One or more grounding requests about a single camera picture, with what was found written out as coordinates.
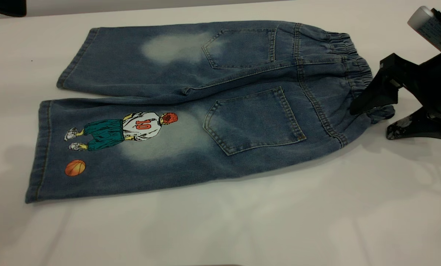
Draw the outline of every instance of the back pocket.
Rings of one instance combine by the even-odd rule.
[[[215,101],[203,127],[227,155],[306,139],[281,87]]]
[[[251,68],[275,61],[274,28],[223,29],[202,46],[213,68]]]

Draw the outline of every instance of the basketball player print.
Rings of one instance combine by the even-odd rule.
[[[81,131],[71,128],[65,135],[65,141],[82,135],[92,135],[88,143],[71,143],[70,150],[102,150],[115,146],[123,141],[146,141],[158,134],[163,125],[178,121],[176,113],[138,112],[131,113],[123,119],[106,119],[95,121],[84,126]]]

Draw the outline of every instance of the white surface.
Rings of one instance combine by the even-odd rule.
[[[407,24],[440,0],[302,0],[0,20],[0,266],[441,266],[441,140],[387,141],[419,104],[320,160],[240,181],[25,205],[42,100],[91,27],[287,20],[351,34],[374,73],[438,54]]]
[[[27,0],[27,17],[267,1],[284,0]]]

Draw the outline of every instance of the orange basketball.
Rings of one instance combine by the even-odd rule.
[[[65,169],[65,174],[70,177],[75,177],[86,169],[86,163],[82,160],[74,160],[68,163]]]

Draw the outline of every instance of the white jersey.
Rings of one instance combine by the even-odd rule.
[[[124,137],[133,136],[135,141],[144,141],[153,138],[160,131],[160,117],[156,113],[134,113],[124,121]]]

